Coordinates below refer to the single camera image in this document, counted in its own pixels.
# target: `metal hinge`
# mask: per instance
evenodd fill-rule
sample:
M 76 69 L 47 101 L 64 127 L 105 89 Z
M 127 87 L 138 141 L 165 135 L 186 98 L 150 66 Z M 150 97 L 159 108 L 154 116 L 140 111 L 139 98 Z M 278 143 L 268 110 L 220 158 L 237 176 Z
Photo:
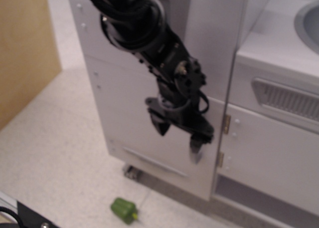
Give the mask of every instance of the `metal hinge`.
M 223 122 L 223 131 L 224 131 L 224 134 L 228 134 L 228 132 L 229 132 L 230 119 L 231 119 L 231 116 L 225 114 L 225 116 L 224 116 L 224 122 Z
M 218 156 L 217 156 L 217 166 L 218 167 L 222 167 L 223 166 L 223 162 L 224 162 L 224 153 L 223 152 L 219 152 Z

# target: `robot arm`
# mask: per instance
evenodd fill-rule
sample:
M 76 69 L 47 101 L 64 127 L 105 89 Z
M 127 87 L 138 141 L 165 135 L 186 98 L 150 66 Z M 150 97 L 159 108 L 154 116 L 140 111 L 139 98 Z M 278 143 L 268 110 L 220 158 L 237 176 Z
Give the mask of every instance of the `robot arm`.
M 152 123 L 164 135 L 170 125 L 191 134 L 197 154 L 210 143 L 213 127 L 202 116 L 209 108 L 200 91 L 205 75 L 180 38 L 170 29 L 158 0 L 91 0 L 101 13 L 102 30 L 118 49 L 132 53 L 157 78 L 159 95 L 147 98 Z M 199 109 L 200 100 L 207 106 Z

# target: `white floor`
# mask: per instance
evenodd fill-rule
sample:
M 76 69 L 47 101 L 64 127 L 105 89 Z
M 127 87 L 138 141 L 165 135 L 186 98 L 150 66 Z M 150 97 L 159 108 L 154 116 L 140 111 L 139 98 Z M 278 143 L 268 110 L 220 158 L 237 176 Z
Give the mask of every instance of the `white floor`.
M 223 216 L 270 228 L 151 176 L 124 178 L 123 162 L 107 153 L 68 0 L 49 3 L 63 71 L 1 130 L 0 191 L 62 228 L 127 227 L 110 211 L 116 197 L 137 204 L 132 227 L 238 227 Z

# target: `green bell pepper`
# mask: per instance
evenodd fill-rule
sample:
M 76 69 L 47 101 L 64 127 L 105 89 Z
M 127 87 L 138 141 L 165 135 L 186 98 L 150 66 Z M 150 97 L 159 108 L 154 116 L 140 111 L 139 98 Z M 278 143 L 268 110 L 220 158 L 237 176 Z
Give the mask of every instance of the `green bell pepper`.
M 114 200 L 111 204 L 111 210 L 128 225 L 138 219 L 138 210 L 135 204 L 122 198 L 116 198 Z

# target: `wooden board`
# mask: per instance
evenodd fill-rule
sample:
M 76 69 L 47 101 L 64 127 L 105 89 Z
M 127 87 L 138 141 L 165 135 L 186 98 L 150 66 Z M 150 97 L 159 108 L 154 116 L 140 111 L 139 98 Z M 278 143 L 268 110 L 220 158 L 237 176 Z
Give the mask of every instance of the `wooden board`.
M 0 129 L 61 70 L 47 0 L 0 0 Z
M 0 215 L 0 224 L 3 224 L 3 223 L 12 223 L 12 221 L 10 221 L 5 216 Z

